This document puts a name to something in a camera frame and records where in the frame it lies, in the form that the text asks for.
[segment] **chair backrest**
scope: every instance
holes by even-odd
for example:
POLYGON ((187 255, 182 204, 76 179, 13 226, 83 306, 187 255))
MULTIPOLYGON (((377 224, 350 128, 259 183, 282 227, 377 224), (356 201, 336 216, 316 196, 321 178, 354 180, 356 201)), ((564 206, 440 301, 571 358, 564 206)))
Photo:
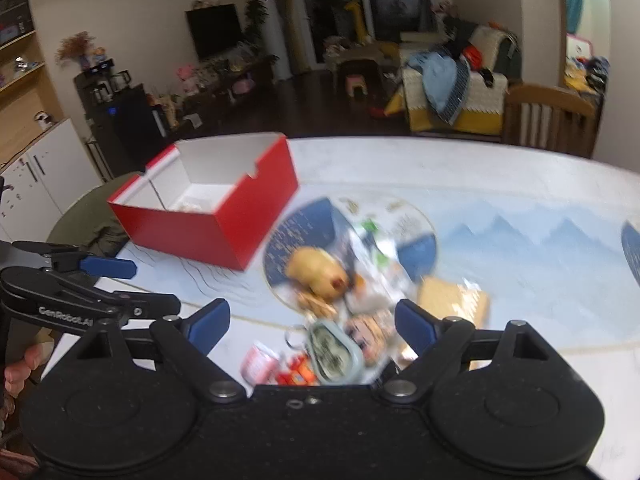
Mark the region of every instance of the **chair backrest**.
POLYGON ((573 92, 523 84, 504 98, 502 142, 591 158, 596 110, 573 92))

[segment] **metal screw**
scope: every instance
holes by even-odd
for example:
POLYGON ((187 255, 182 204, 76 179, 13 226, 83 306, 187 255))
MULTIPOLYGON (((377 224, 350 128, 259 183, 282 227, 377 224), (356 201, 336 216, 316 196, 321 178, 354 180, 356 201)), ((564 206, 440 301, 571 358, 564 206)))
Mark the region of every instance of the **metal screw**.
POLYGON ((394 379, 385 384, 385 391, 394 397, 409 397, 418 391, 418 387, 411 381, 394 379))
POLYGON ((219 399, 229 399, 240 394, 240 384, 233 381, 218 381, 209 387, 209 393, 219 399))
POLYGON ((291 408, 292 410, 301 410, 302 408, 305 407, 305 403, 297 399, 289 399, 286 402, 286 405, 288 408, 291 408))

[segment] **dark wood floor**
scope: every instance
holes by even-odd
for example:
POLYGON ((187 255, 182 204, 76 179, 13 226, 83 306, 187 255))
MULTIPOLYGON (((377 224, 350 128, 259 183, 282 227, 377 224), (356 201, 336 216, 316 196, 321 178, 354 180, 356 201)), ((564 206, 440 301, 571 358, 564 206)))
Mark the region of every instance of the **dark wood floor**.
POLYGON ((274 131, 287 137, 408 136, 404 115, 375 119, 369 105, 385 103, 382 96, 351 99, 334 94, 329 71, 309 72, 263 90, 233 110, 221 134, 274 131))

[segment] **red box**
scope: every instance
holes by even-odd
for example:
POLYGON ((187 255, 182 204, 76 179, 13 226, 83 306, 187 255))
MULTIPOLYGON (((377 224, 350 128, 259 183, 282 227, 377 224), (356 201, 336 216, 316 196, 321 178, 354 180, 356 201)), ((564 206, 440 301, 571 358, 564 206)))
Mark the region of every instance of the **red box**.
POLYGON ((283 134, 180 140, 109 198, 131 240, 245 269, 298 180, 283 134))

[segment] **television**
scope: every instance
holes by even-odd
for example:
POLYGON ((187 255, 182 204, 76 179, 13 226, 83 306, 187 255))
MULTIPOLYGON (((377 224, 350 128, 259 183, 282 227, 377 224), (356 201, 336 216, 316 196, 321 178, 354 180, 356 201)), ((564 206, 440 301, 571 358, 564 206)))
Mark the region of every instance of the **television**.
POLYGON ((228 50, 243 38, 233 4, 188 10, 186 14, 199 60, 228 50))

